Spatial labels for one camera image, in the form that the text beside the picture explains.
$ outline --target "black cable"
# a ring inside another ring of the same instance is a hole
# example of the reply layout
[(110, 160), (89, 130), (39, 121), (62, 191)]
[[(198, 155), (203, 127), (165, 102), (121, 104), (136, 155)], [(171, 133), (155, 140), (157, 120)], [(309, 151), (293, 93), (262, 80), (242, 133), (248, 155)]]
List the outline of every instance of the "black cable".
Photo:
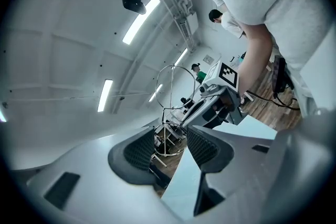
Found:
[(277, 97), (277, 99), (280, 101), (281, 104), (278, 104), (277, 102), (274, 102), (271, 99), (263, 98), (263, 97), (255, 94), (253, 92), (250, 92), (250, 91), (246, 91), (246, 92), (249, 93), (249, 94), (251, 94), (251, 95), (253, 95), (253, 96), (255, 96), (255, 97), (257, 97), (257, 98), (259, 98), (259, 99), (261, 99), (261, 100), (264, 100), (264, 101), (267, 101), (267, 102), (271, 102), (271, 103), (273, 103), (273, 104), (275, 104), (275, 105), (277, 105), (277, 106), (279, 106), (281, 108), (288, 108), (288, 109), (291, 109), (291, 110), (300, 110), (299, 108), (292, 108), (292, 107), (290, 107), (290, 105), (292, 104), (294, 98), (292, 98), (292, 101), (290, 102), (289, 105), (286, 105), (278, 97)]
[[(277, 96), (277, 100), (278, 100), (281, 104), (286, 105), (286, 104), (284, 104), (284, 103), (279, 99), (278, 96)], [(288, 108), (289, 108), (289, 109), (292, 109), (292, 110), (300, 110), (299, 108), (296, 109), (296, 108), (291, 108), (291, 107), (289, 107), (289, 106), (288, 106)]]

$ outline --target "fluorescent light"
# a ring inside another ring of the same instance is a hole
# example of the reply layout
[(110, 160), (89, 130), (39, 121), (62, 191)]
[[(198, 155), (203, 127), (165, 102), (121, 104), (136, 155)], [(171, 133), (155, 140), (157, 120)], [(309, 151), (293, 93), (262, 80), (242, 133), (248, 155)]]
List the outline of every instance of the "fluorescent light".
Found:
[(176, 63), (174, 64), (175, 66), (177, 66), (179, 64), (179, 62), (182, 60), (182, 58), (184, 57), (184, 55), (187, 53), (188, 49), (185, 49), (182, 54), (180, 55), (180, 57), (178, 58), (178, 60), (176, 61)]
[(107, 96), (109, 95), (109, 91), (111, 89), (113, 80), (105, 80), (103, 90), (101, 92), (100, 100), (99, 100), (99, 105), (98, 105), (98, 112), (104, 111), (105, 103), (107, 100)]
[(133, 24), (131, 25), (130, 29), (128, 29), (124, 39), (122, 42), (129, 45), (137, 32), (139, 31), (142, 24), (145, 22), (145, 20), (148, 18), (148, 16), (152, 13), (152, 11), (158, 6), (160, 3), (160, 0), (150, 0), (149, 3), (146, 5), (146, 14), (138, 15)]
[(154, 97), (155, 97), (155, 95), (157, 94), (157, 92), (161, 89), (161, 87), (162, 87), (163, 85), (162, 84), (160, 84), (159, 86), (158, 86), (158, 88), (156, 89), (156, 91), (155, 91), (155, 93), (153, 93), (153, 95), (152, 95), (152, 97), (150, 98), (150, 102), (152, 102), (153, 101), (153, 99), (154, 99)]
[(0, 110), (0, 121), (7, 122), (1, 110)]

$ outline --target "black rectangular slot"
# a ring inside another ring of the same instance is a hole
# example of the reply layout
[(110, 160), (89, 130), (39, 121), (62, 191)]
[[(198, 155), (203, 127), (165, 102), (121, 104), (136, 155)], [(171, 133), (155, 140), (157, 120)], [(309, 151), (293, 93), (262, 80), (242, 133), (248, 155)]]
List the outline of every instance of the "black rectangular slot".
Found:
[(80, 176), (65, 172), (56, 181), (44, 198), (58, 209), (62, 210)]
[(262, 145), (255, 145), (252, 149), (266, 154), (269, 150), (269, 147)]

